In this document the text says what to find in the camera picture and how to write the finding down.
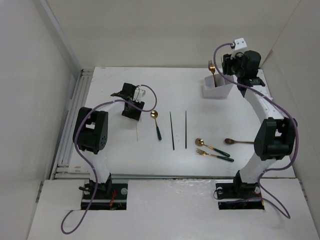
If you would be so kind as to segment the thin silver chopstick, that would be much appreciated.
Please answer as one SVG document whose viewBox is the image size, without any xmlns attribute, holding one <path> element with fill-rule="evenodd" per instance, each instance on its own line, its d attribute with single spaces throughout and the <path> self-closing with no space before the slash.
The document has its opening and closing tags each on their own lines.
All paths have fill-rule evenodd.
<svg viewBox="0 0 320 240">
<path fill-rule="evenodd" d="M 141 127 L 142 119 L 136 122 L 136 140 L 139 142 L 140 140 L 140 127 Z"/>
</svg>

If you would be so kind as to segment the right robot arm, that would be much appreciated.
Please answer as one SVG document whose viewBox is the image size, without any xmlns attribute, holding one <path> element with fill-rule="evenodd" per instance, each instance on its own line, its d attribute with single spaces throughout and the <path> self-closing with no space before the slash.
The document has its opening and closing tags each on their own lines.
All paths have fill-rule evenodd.
<svg viewBox="0 0 320 240">
<path fill-rule="evenodd" d="M 271 103 L 266 85 L 258 77 L 260 61 L 260 54 L 252 50 L 225 54 L 222 58 L 223 74 L 236 76 L 238 90 L 252 106 L 261 125 L 254 139 L 254 154 L 248 163 L 231 183 L 216 184 L 219 199 L 255 197 L 261 175 L 276 161 L 290 155 L 294 148 L 297 124 Z"/>
</svg>

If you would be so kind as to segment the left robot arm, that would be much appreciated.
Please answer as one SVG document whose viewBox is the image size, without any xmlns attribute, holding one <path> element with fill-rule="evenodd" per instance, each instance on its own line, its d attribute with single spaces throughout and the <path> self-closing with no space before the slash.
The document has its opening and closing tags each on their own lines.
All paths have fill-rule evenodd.
<svg viewBox="0 0 320 240">
<path fill-rule="evenodd" d="M 142 98 L 146 91 L 141 85 L 124 83 L 119 92 L 111 94 L 112 100 L 98 104 L 95 107 L 83 106 L 79 109 L 72 136 L 75 150 L 90 167 L 88 191 L 95 192 L 100 198 L 111 195 L 111 173 L 101 160 L 92 161 L 85 156 L 85 152 L 98 155 L 107 145 L 109 134 L 109 120 L 120 113 L 123 117 L 139 121 L 145 102 Z"/>
</svg>

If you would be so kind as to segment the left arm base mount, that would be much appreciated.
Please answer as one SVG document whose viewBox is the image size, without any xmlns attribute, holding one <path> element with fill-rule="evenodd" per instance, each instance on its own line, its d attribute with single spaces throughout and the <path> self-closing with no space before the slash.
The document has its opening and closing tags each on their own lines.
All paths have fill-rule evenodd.
<svg viewBox="0 0 320 240">
<path fill-rule="evenodd" d="M 90 180 L 84 186 L 79 186 L 82 191 L 81 210 L 86 210 L 94 193 L 94 184 Z M 89 210 L 122 211 L 127 209 L 128 183 L 111 182 L 107 183 L 107 189 L 98 189 Z"/>
</svg>

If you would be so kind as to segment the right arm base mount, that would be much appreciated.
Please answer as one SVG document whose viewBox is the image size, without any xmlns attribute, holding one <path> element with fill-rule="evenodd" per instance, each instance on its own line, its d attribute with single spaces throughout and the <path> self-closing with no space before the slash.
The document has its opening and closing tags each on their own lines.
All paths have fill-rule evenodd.
<svg viewBox="0 0 320 240">
<path fill-rule="evenodd" d="M 264 210 L 261 190 L 258 184 L 217 182 L 216 199 L 219 210 Z"/>
</svg>

